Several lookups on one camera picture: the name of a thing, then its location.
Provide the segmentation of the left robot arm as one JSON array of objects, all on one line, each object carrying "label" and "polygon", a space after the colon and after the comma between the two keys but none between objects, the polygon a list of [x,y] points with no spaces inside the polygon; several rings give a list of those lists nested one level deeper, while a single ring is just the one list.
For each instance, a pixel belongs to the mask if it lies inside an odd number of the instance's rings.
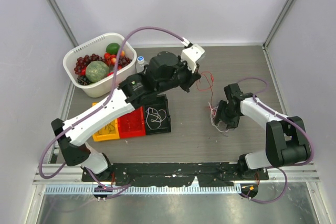
[{"label": "left robot arm", "polygon": [[179,56],[160,52],[153,57],[143,71],[128,76],[95,106],[71,120],[52,121],[52,129],[58,138],[61,153],[67,166],[81,165],[91,170],[98,180],[105,182],[112,174],[107,158],[89,149],[87,139],[114,119],[128,114],[155,100],[167,90],[181,87],[189,92],[200,79],[198,73],[200,52],[185,49]]}]

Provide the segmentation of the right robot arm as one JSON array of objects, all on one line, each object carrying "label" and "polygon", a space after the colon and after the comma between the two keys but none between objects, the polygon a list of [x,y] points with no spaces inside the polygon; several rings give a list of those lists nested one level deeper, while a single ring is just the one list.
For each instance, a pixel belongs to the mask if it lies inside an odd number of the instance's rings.
[{"label": "right robot arm", "polygon": [[237,174],[250,179],[263,168],[279,168],[310,161],[312,149],[303,120],[289,117],[265,105],[253,93],[243,93],[239,84],[224,87],[226,100],[221,100],[215,110],[213,123],[224,123],[228,130],[238,128],[240,118],[247,116],[266,133],[265,149],[243,154],[237,162]]}]

